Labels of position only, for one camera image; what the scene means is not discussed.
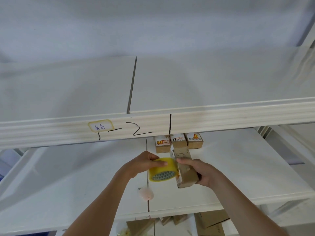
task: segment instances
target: written marking on box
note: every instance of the written marking on box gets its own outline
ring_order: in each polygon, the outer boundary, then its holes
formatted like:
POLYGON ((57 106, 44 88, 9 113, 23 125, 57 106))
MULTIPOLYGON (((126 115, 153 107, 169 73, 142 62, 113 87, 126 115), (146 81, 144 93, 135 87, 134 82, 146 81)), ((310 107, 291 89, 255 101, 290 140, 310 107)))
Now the written marking on box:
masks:
POLYGON ((88 125, 92 132, 110 131, 114 129, 114 125, 109 119, 89 122, 88 125))

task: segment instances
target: brown cardboard box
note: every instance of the brown cardboard box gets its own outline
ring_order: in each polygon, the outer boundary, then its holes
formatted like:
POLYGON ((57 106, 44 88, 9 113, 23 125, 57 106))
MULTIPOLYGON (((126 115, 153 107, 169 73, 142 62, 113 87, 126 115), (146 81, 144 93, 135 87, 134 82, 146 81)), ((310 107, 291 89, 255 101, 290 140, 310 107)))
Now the brown cardboard box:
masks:
POLYGON ((127 226, 132 236, 141 236, 148 232, 151 227, 153 227, 154 221, 155 218, 128 221, 127 226))
POLYGON ((228 220, 230 217, 227 215, 225 210, 214 210, 209 212, 196 213, 200 219, 203 228, 208 228, 215 224, 221 223, 228 220))
POLYGON ((175 225, 178 225, 181 222, 184 222, 188 218, 188 215, 175 215, 173 216, 173 222, 175 225))
POLYGON ((169 135, 155 136, 155 150, 157 153, 169 152, 171 148, 171 140, 169 135))
POLYGON ((188 149, 198 149, 202 147, 203 140, 200 133, 190 132, 185 133, 188 149))
MULTIPOLYGON (((176 158, 190 158, 188 147, 176 147, 174 144, 171 146, 169 152, 171 158, 176 160, 176 158)), ((186 188, 192 186, 199 181, 197 172, 192 166, 177 163, 178 174, 176 175, 176 182, 178 188, 186 188)))
POLYGON ((183 133, 171 134, 170 138, 171 138, 172 144, 174 146, 176 146, 176 147, 185 147, 185 146, 187 146, 185 135, 183 133))
POLYGON ((161 217, 160 220, 161 220, 161 223, 162 225, 166 225, 168 222, 170 222, 172 216, 166 216, 166 217, 161 217))
POLYGON ((195 214, 195 222, 198 236, 225 236, 222 224, 215 224, 208 228, 203 228, 198 215, 195 214))

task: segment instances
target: white wall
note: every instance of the white wall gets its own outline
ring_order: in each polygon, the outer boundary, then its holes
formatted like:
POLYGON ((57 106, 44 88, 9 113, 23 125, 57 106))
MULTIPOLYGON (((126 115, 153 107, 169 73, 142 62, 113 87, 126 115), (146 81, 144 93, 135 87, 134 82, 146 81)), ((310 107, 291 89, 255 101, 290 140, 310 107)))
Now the white wall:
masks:
POLYGON ((295 46, 312 0, 1 0, 0 62, 295 46))

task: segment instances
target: sticker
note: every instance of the sticker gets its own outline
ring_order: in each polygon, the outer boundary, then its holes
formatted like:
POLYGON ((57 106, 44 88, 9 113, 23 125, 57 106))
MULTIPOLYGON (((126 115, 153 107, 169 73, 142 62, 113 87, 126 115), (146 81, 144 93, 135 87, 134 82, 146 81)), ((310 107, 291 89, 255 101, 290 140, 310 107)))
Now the sticker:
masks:
POLYGON ((89 122, 88 126, 92 132, 110 131, 114 129, 114 125, 109 119, 89 122))
POLYGON ((185 140, 185 136, 183 135, 183 133, 172 134, 171 139, 172 142, 182 142, 183 140, 185 140))
POLYGON ((155 136, 155 146, 169 145, 168 135, 155 136))
POLYGON ((202 141, 202 138, 197 132, 190 132, 186 134, 189 141, 202 141))

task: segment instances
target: packing tape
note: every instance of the packing tape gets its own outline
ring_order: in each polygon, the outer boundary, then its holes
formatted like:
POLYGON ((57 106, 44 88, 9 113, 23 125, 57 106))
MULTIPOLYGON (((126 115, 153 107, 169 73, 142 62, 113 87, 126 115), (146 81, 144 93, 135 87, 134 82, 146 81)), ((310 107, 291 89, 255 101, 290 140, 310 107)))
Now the packing tape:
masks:
POLYGON ((149 169, 149 180, 154 182, 167 181, 175 177, 178 173, 175 161, 170 157, 164 157, 156 160, 166 161, 167 166, 153 167, 149 169))

